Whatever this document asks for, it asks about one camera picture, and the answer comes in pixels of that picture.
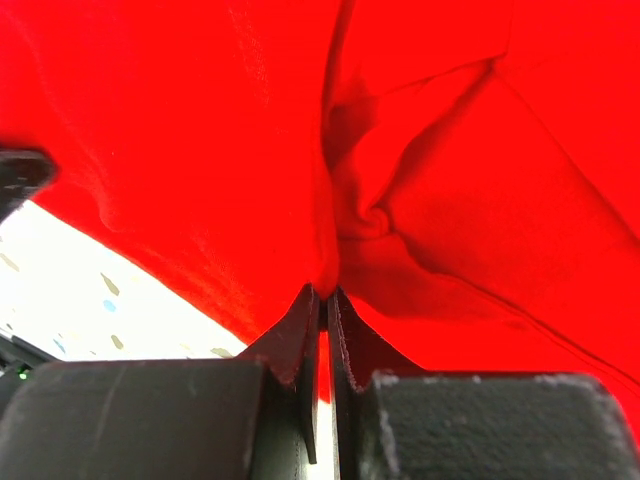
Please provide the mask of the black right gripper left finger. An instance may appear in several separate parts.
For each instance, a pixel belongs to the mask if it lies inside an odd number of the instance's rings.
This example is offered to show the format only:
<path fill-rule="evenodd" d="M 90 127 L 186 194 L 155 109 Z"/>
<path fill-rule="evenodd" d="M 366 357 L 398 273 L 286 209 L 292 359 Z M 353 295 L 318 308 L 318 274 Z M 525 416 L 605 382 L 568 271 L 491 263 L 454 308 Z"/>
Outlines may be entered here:
<path fill-rule="evenodd" d="M 5 479 L 303 479 L 320 300 L 227 359 L 46 362 L 1 380 Z"/>

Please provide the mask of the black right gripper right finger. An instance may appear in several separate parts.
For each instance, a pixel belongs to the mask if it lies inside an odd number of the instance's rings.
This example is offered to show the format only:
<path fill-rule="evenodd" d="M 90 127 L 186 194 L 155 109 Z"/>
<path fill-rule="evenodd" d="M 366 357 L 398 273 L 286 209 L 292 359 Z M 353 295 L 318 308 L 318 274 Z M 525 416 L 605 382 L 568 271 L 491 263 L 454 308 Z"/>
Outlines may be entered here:
<path fill-rule="evenodd" d="M 566 373 L 437 372 L 327 304 L 340 479 L 635 479 L 639 452 L 614 397 Z"/>

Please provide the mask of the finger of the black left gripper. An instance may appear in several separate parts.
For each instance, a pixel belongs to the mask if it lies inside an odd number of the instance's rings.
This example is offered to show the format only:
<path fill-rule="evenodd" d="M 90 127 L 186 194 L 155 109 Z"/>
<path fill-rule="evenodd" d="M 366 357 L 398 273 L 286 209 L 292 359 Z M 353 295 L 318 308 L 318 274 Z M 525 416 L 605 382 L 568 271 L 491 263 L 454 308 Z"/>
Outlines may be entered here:
<path fill-rule="evenodd" d="M 3 222 L 25 201 L 50 185 L 58 167 L 38 150 L 2 148 L 0 157 L 0 222 Z"/>

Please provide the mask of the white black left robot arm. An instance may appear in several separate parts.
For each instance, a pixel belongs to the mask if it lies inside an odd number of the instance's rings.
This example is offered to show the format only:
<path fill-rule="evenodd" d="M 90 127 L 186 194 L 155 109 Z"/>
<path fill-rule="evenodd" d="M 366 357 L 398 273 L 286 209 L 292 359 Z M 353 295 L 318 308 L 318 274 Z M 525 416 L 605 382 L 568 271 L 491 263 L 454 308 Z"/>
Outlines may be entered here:
<path fill-rule="evenodd" d="M 1 149 L 1 221 L 47 187 L 57 167 L 38 150 Z M 37 366 L 56 358 L 13 334 L 1 334 L 1 411 Z"/>

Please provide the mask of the red t-shirt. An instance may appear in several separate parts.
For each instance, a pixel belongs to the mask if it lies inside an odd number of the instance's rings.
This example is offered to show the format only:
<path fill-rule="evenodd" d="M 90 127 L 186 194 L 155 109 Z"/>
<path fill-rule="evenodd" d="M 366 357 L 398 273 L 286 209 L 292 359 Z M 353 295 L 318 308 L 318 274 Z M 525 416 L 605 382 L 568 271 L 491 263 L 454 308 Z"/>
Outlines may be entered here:
<path fill-rule="evenodd" d="M 422 367 L 639 423 L 635 1 L 5 1 L 1 142 L 245 341 L 342 288 Z"/>

